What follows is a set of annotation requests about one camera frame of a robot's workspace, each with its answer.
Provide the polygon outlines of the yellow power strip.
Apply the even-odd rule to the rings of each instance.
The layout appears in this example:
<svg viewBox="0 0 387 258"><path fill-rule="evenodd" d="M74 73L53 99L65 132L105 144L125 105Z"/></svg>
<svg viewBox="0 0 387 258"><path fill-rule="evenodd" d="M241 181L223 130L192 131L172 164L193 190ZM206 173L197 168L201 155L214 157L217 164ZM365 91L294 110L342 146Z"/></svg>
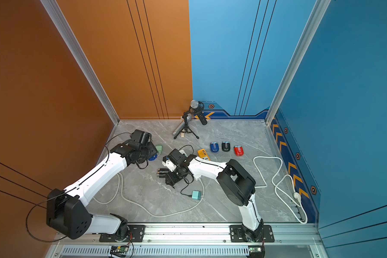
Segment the yellow power strip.
<svg viewBox="0 0 387 258"><path fill-rule="evenodd" d="M198 150L198 156L203 160L210 160L210 158L209 158L209 156L204 148Z"/></svg>

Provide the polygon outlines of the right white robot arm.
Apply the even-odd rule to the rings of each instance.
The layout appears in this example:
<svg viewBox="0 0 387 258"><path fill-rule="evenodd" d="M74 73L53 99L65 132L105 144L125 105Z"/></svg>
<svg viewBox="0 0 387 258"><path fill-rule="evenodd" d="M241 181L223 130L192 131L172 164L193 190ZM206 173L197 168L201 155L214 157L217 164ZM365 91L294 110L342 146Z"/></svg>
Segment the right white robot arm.
<svg viewBox="0 0 387 258"><path fill-rule="evenodd" d="M171 184L187 175L195 180L202 177L215 180L227 198L239 207L242 238L255 243L263 242L264 223L256 207L256 181L238 161L213 162L194 154L186 156L174 149L162 159L162 164L169 170Z"/></svg>

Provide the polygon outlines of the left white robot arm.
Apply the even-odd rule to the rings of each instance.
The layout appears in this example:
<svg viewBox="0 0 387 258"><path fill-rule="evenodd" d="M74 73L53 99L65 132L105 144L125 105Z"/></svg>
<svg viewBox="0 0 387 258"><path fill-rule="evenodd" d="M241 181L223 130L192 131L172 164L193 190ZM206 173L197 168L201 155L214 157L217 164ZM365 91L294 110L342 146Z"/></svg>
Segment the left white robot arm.
<svg viewBox="0 0 387 258"><path fill-rule="evenodd" d="M92 215L87 205L114 176L131 164L148 164L157 152L152 135L135 130L85 176L49 193L46 224L72 240L85 234L107 234L123 241L129 234L127 220L119 215Z"/></svg>

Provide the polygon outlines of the teal charger white strip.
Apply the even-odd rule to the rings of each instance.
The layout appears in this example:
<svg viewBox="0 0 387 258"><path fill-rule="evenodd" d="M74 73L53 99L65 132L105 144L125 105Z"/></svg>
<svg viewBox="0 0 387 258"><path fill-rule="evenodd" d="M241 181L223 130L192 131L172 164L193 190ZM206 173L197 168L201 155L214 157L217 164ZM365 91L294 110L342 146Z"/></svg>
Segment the teal charger white strip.
<svg viewBox="0 0 387 258"><path fill-rule="evenodd" d="M200 191L194 190L191 194L191 198L200 201L202 198L202 193Z"/></svg>

